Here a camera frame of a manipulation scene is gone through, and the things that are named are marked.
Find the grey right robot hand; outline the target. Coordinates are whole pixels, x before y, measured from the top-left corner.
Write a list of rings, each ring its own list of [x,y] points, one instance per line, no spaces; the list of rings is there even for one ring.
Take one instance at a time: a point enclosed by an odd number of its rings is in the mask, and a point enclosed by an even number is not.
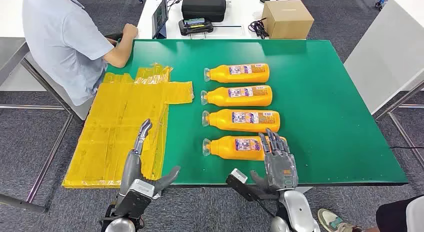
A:
[[[269,128],[265,131],[267,135],[262,132],[258,135],[263,148],[266,176],[261,177],[254,170],[250,171],[250,176],[266,192],[294,190],[299,182],[294,155],[285,139]]]

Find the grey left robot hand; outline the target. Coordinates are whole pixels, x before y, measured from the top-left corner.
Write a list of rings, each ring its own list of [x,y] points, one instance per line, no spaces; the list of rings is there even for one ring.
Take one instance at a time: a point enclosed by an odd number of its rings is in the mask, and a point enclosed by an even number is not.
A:
[[[133,148],[128,152],[124,164],[123,174],[120,183],[119,196],[124,197],[134,180],[143,181],[143,186],[147,189],[147,195],[151,198],[155,197],[163,189],[171,185],[178,177],[181,167],[174,166],[171,171],[162,176],[160,179],[147,179],[142,174],[141,155],[144,141],[148,136],[149,130],[153,127],[151,120],[146,119],[140,126]]]

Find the person's hand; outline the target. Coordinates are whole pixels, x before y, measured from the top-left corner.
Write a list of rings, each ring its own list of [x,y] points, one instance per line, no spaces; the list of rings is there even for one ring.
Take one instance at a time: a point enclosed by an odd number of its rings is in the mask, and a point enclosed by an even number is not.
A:
[[[125,24],[122,30],[122,39],[133,40],[138,35],[138,28],[133,24],[127,23]]]

